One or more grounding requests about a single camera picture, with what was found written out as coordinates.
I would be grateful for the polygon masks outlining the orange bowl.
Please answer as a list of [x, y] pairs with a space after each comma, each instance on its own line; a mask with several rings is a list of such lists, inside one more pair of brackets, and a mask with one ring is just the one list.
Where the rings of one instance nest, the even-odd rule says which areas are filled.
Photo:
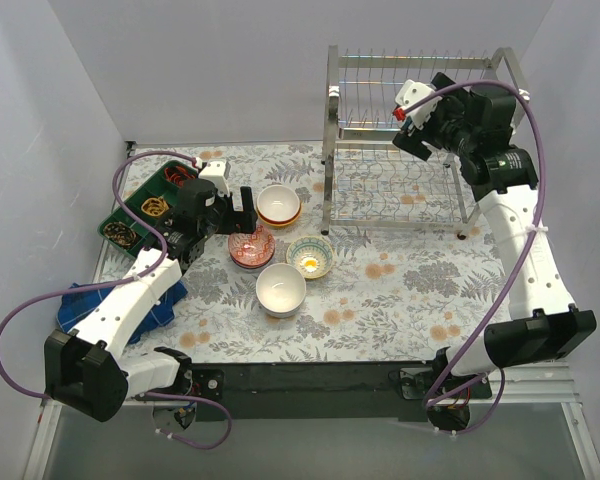
[[262, 220], [272, 225], [286, 225], [301, 212], [302, 202], [296, 192], [284, 185], [264, 188], [257, 197], [256, 209]]

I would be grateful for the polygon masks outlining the blue zigzag red-inside bowl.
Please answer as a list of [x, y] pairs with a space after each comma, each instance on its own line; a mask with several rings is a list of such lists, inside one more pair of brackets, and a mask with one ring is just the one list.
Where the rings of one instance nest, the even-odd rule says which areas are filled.
[[275, 238], [263, 225], [258, 225], [252, 234], [234, 233], [228, 237], [230, 257], [246, 265], [259, 265], [271, 260], [275, 249]]

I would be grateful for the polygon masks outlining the yellow bowl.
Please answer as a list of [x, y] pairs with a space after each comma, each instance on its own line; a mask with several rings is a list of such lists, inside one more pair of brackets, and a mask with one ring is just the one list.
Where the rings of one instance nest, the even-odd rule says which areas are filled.
[[262, 223], [264, 223], [265, 225], [267, 225], [269, 227], [273, 227], [274, 229], [281, 229], [281, 228], [285, 228], [285, 227], [292, 225], [300, 218], [300, 215], [301, 215], [301, 212], [298, 211], [294, 217], [287, 219], [284, 222], [274, 222], [274, 221], [271, 221], [270, 219], [267, 219], [266, 217], [262, 216], [260, 214], [260, 212], [258, 212], [259, 220]]

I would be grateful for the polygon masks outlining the cream bowl with teal stripes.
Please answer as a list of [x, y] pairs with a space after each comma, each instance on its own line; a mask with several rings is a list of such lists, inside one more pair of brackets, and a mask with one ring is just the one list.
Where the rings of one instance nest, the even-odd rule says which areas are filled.
[[286, 261], [306, 280], [315, 280], [330, 272], [335, 264], [335, 252], [323, 236], [303, 236], [289, 245]]

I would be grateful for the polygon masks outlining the white ribbed bowl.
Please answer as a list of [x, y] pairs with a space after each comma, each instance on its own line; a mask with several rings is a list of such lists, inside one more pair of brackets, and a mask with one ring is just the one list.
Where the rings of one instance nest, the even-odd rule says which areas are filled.
[[258, 301], [304, 301], [306, 281], [292, 265], [272, 264], [259, 274], [256, 281], [256, 296]]
[[289, 318], [299, 312], [304, 301], [279, 302], [273, 300], [260, 300], [261, 308], [265, 313], [274, 318]]

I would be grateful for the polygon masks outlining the red and white floral bowl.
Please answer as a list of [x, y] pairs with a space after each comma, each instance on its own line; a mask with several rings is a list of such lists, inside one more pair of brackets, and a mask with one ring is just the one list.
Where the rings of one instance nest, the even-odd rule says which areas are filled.
[[231, 260], [238, 268], [241, 268], [246, 271], [256, 271], [256, 270], [267, 267], [271, 263], [271, 260], [269, 260], [269, 261], [261, 263], [259, 265], [246, 265], [246, 264], [243, 264], [243, 263], [237, 261], [233, 257], [231, 258]]

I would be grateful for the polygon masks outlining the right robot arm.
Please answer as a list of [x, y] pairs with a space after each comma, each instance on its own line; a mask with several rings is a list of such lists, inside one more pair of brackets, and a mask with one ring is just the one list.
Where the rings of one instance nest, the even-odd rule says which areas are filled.
[[444, 397], [459, 395], [469, 376], [561, 360], [597, 327], [594, 313], [577, 307], [554, 260], [542, 223], [544, 164], [511, 142], [513, 116], [524, 102], [510, 85], [457, 84], [443, 73], [428, 83], [407, 80], [395, 96], [393, 114], [402, 126], [394, 145], [421, 160], [435, 149], [458, 158], [507, 276], [494, 303], [509, 302], [509, 320], [485, 319], [479, 334], [437, 354], [432, 383]]

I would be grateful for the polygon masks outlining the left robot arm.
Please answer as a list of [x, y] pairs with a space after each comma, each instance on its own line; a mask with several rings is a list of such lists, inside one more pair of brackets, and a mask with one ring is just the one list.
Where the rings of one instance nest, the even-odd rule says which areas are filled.
[[44, 344], [45, 393], [91, 418], [111, 419], [123, 402], [141, 394], [173, 400], [192, 390], [191, 359], [168, 347], [124, 362], [133, 333], [164, 294], [204, 252], [213, 235], [255, 231], [252, 190], [240, 189], [241, 209], [210, 180], [191, 179], [174, 207], [147, 227], [151, 236], [122, 283], [68, 332], [56, 330]]

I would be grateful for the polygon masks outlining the steel two-tier dish rack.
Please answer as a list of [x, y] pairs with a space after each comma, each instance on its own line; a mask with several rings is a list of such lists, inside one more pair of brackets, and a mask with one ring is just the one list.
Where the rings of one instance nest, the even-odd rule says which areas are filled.
[[465, 238], [480, 212], [460, 177], [458, 159], [434, 152], [422, 161], [398, 150], [394, 98], [405, 81], [438, 73], [455, 82], [528, 83], [510, 47], [494, 53], [427, 55], [328, 49], [322, 163], [322, 233], [335, 226], [450, 231]]

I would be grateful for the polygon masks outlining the green compartment tray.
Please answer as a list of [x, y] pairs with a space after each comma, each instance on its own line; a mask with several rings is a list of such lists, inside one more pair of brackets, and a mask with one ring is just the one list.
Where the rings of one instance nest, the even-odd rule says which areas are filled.
[[[156, 227], [159, 217], [177, 204], [177, 194], [183, 184], [196, 177], [193, 167], [177, 160], [168, 161], [125, 200], [125, 205], [148, 225]], [[136, 258], [151, 237], [147, 229], [121, 207], [101, 222], [98, 233], [130, 258]]]

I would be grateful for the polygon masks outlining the floral table mat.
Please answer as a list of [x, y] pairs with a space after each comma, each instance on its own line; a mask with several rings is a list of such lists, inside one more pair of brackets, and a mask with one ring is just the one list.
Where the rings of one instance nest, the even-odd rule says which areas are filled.
[[427, 360], [468, 338], [505, 281], [485, 221], [465, 239], [342, 226], [328, 239], [334, 266], [308, 282], [297, 314], [278, 319], [257, 300], [257, 273], [232, 262], [225, 237], [212, 238], [184, 276], [175, 319], [125, 356], [167, 346], [197, 362]]

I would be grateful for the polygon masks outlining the blue plaid cloth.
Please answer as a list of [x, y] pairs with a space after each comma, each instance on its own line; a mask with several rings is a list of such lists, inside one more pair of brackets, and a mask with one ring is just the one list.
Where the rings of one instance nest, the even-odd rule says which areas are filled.
[[[68, 333], [80, 321], [94, 312], [105, 298], [111, 293], [112, 288], [103, 288], [91, 290], [82, 293], [70, 293], [61, 297], [61, 305], [56, 315], [56, 321], [59, 328]], [[179, 281], [169, 288], [169, 290], [160, 297], [159, 304], [154, 305], [150, 312], [144, 317], [139, 326], [131, 335], [128, 345], [136, 344], [141, 337], [152, 332], [159, 327], [168, 326], [174, 319], [174, 307], [183, 300], [188, 291], [185, 285]]]

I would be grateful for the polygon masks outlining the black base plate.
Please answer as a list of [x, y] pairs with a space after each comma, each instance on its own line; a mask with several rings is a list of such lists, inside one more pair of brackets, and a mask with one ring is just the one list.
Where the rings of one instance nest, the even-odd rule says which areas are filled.
[[184, 394], [223, 405], [235, 420], [425, 422], [433, 382], [428, 361], [194, 364]]

